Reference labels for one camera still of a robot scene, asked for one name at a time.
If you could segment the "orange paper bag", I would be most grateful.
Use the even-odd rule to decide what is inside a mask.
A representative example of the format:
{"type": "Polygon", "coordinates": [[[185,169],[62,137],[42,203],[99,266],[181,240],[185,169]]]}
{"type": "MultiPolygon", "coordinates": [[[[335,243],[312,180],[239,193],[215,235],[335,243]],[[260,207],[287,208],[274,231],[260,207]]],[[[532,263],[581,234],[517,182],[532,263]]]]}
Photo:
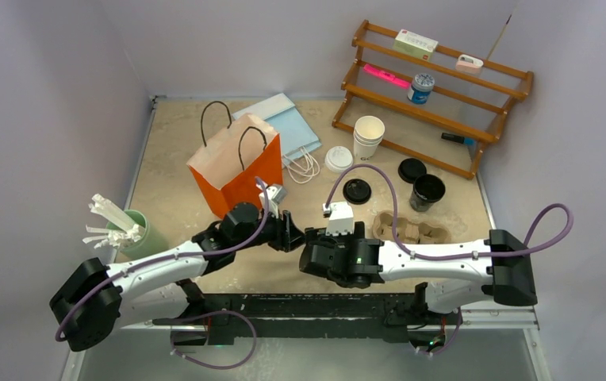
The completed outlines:
{"type": "Polygon", "coordinates": [[[240,202],[260,203],[256,178],[266,185],[282,185],[281,136],[254,114],[234,118],[228,106],[212,101],[201,112],[201,147],[189,158],[190,169],[211,212],[223,218],[240,202]],[[205,136],[205,113],[213,105],[226,109],[228,125],[205,136]]]}

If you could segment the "black paper cup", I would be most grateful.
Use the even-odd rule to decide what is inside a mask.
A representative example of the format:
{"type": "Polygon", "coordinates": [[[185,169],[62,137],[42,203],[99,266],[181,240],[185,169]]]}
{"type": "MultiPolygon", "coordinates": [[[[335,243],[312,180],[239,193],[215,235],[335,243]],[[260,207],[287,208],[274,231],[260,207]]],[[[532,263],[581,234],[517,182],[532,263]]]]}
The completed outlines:
{"type": "Polygon", "coordinates": [[[426,212],[440,201],[445,193],[445,184],[439,177],[432,174],[421,175],[413,182],[409,204],[417,212],[426,212]]]}

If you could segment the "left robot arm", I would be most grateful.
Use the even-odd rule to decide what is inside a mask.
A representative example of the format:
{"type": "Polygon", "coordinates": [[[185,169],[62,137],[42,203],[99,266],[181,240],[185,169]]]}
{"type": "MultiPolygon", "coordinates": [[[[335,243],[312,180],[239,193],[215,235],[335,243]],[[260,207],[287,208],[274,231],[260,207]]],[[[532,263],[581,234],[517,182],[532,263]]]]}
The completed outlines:
{"type": "Polygon", "coordinates": [[[124,320],[127,302],[172,283],[208,275],[231,264],[236,253],[262,244],[292,252],[305,235],[288,210],[266,211],[242,202],[222,220],[179,246],[121,264],[84,260],[52,296],[58,342],[81,352],[106,339],[124,320]]]}

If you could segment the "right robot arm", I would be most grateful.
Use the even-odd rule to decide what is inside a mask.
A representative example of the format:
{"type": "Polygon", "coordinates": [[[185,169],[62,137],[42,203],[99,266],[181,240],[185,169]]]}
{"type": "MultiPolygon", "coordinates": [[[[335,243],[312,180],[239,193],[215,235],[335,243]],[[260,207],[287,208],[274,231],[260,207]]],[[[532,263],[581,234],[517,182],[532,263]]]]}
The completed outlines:
{"type": "Polygon", "coordinates": [[[301,272],[343,288],[424,279],[412,301],[414,317],[434,321],[458,307],[493,300],[503,306],[538,302],[526,245],[511,233],[491,229],[486,239],[461,244],[408,244],[309,230],[299,260],[301,272]]]}

